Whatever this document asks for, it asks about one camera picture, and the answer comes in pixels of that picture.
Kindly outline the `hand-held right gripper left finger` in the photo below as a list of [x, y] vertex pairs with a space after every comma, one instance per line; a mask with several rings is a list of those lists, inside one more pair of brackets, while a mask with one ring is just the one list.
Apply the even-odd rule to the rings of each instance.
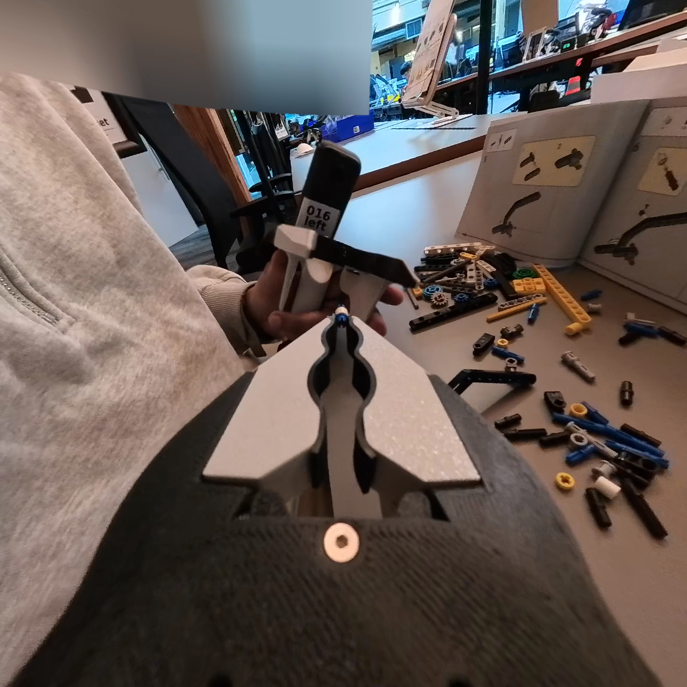
[[319, 322], [249, 376], [202, 477], [279, 494], [285, 501], [327, 485], [326, 414], [334, 318]]

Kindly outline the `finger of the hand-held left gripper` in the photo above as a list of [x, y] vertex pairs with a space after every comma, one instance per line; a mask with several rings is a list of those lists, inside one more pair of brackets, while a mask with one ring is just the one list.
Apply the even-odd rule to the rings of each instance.
[[348, 267], [341, 271], [341, 290], [348, 296], [348, 312], [363, 322], [372, 317], [387, 287], [387, 280], [373, 274]]
[[287, 268], [279, 297], [279, 310], [288, 311], [288, 299], [293, 281], [300, 269], [299, 279], [291, 309], [294, 314], [317, 311], [322, 301], [334, 267], [317, 256], [326, 247], [327, 237], [316, 231], [293, 225], [280, 224], [276, 228], [273, 244], [287, 255]]

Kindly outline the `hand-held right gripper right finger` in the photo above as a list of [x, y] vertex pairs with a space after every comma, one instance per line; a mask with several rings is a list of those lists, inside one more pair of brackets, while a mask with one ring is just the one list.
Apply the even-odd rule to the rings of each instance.
[[396, 516], [409, 493], [480, 485], [482, 477], [440, 397], [443, 382], [359, 318], [348, 318], [346, 344], [360, 398], [355, 478], [362, 493], [377, 494], [381, 517]]

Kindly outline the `person's left forearm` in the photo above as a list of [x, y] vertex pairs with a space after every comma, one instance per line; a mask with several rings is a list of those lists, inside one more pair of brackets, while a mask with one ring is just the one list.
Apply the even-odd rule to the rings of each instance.
[[259, 358], [266, 355], [264, 346], [272, 343], [253, 330], [243, 310], [245, 291], [257, 280], [245, 280], [237, 273], [208, 264], [196, 265], [185, 273], [238, 354], [241, 367], [253, 370]]

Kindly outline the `long black lego beam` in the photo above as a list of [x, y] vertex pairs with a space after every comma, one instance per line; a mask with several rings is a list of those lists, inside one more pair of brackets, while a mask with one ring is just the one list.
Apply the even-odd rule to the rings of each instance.
[[497, 304], [497, 300], [498, 298], [495, 293], [486, 293], [465, 302], [456, 302], [453, 305], [440, 308], [432, 313], [410, 320], [409, 330], [411, 332], [424, 331], [427, 328], [455, 320], [474, 311], [489, 308]]

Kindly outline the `black angled lego liftarm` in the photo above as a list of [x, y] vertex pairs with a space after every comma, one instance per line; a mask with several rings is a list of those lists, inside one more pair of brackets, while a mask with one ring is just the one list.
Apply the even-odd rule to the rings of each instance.
[[472, 384], [507, 385], [511, 388], [530, 388], [537, 382], [535, 374], [505, 370], [463, 369], [448, 382], [448, 386], [457, 394], [462, 394]]

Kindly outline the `heap of lego beams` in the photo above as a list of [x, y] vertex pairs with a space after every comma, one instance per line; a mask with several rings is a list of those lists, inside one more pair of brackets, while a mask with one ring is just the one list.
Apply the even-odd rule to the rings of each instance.
[[454, 296], [497, 292], [504, 301], [545, 296], [545, 279], [536, 268], [484, 243], [428, 246], [414, 272], [426, 293], [442, 287]]

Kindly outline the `thin yellow Lego axle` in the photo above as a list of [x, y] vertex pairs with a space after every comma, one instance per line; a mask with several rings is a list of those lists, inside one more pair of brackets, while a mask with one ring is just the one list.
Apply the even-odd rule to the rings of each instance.
[[524, 306], [520, 306], [519, 308], [513, 308], [513, 309], [510, 310], [510, 311], [505, 311], [505, 312], [502, 312], [502, 313], [499, 313], [499, 312], [495, 311], [494, 313], [489, 314], [489, 315], [486, 316], [485, 322], [486, 322], [486, 323], [498, 322], [498, 321], [500, 321], [500, 320], [502, 320], [502, 319], [504, 319], [504, 318], [508, 318], [508, 317], [511, 317], [511, 316], [514, 316], [514, 315], [518, 315], [518, 314], [520, 314], [520, 313], [523, 313], [523, 312], [527, 311], [529, 308], [531, 308], [531, 305], [528, 306], [527, 308], [525, 308]]

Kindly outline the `grey lego axle pin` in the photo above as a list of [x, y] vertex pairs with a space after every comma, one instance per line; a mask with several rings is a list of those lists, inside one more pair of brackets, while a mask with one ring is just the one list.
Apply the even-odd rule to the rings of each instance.
[[566, 351], [561, 355], [562, 364], [577, 374], [581, 379], [588, 383], [596, 381], [596, 374], [593, 373], [572, 351]]

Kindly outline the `pile of small lego pieces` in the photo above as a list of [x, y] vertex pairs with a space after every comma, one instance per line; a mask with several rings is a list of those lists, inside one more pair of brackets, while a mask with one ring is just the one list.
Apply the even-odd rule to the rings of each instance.
[[614, 427], [585, 401], [567, 404], [560, 391], [545, 391], [543, 401], [555, 430], [526, 428], [520, 414], [496, 420], [495, 429], [511, 442], [537, 442], [542, 449], [564, 447], [565, 471], [554, 478], [561, 492], [577, 485], [571, 469], [587, 465], [589, 483], [582, 494], [599, 530], [611, 529], [610, 506], [622, 497], [652, 538], [666, 540], [668, 531], [646, 496], [656, 477], [670, 467], [660, 442], [627, 424]]

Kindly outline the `yellow lego beam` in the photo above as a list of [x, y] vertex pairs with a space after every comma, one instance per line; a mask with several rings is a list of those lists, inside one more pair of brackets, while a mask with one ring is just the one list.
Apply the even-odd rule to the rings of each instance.
[[588, 329], [591, 324], [591, 316], [562, 286], [562, 284], [554, 277], [554, 275], [542, 264], [534, 263], [532, 268], [544, 281], [547, 293], [554, 298], [561, 310], [567, 315], [570, 322], [584, 323], [586, 325], [586, 329]]

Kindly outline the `lego instruction booklet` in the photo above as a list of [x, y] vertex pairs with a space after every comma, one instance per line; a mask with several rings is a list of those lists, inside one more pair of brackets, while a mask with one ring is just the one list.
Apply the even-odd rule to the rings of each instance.
[[456, 236], [686, 312], [686, 97], [494, 122]]

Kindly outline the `black blue lego assembly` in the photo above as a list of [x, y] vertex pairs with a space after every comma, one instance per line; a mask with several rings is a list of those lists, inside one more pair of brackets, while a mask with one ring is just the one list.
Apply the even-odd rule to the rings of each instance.
[[623, 324], [624, 333], [618, 338], [621, 346], [629, 346], [643, 338], [664, 339], [678, 347], [686, 347], [686, 336], [665, 325], [642, 319], [636, 314], [627, 312]]

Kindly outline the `person's left hand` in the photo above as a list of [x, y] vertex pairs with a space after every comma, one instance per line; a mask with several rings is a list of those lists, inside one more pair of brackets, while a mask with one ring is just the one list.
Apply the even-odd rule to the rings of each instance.
[[287, 270], [287, 254], [276, 251], [257, 282], [243, 296], [243, 310], [253, 330], [267, 342], [293, 341], [319, 322], [328, 318], [350, 299], [339, 286], [339, 274], [331, 277], [322, 306], [301, 314], [278, 310], [279, 298]]

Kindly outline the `blue plastic bin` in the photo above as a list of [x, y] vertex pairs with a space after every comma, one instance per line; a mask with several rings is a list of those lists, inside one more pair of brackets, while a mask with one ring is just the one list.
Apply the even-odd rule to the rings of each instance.
[[342, 143], [374, 130], [374, 114], [365, 116], [326, 116], [322, 126], [322, 141]]

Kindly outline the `black office chair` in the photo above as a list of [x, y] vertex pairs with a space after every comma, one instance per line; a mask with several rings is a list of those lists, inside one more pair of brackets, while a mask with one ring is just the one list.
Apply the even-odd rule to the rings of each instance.
[[297, 203], [271, 116], [250, 111], [233, 113], [259, 177], [249, 191], [259, 192], [260, 197], [232, 212], [234, 218], [245, 219], [248, 225], [248, 235], [236, 253], [238, 273], [247, 276], [264, 269], [275, 250], [273, 231], [278, 224], [296, 218]]
[[143, 138], [190, 196], [205, 221], [217, 265], [228, 269], [227, 257], [241, 239], [241, 228], [231, 213], [237, 210], [228, 183], [193, 141], [171, 106], [162, 101], [103, 92], [115, 113]]

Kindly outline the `wooden pillar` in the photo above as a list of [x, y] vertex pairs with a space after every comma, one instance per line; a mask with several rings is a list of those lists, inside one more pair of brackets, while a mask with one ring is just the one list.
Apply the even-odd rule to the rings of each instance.
[[171, 107], [177, 120], [228, 184], [238, 206], [252, 202], [252, 195], [218, 112], [212, 108], [180, 104]]

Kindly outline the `wooden stand with board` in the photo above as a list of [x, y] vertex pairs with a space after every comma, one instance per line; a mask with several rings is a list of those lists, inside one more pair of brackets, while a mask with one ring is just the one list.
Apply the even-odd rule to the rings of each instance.
[[421, 120], [420, 128], [449, 128], [467, 117], [456, 108], [434, 101], [457, 22], [452, 9], [452, 1], [430, 2], [401, 98], [403, 108], [432, 116], [430, 120]]

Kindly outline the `grey zip hoodie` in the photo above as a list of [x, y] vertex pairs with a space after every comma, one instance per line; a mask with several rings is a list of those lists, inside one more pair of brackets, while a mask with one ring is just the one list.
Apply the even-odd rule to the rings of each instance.
[[245, 370], [64, 85], [1, 73], [1, 685], [132, 485]]

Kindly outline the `white sign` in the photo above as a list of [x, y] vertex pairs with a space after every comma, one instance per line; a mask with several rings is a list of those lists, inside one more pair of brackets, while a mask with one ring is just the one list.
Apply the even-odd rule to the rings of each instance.
[[68, 88], [95, 119], [121, 159], [141, 152], [139, 144], [128, 138], [125, 129], [101, 92], [75, 85]]

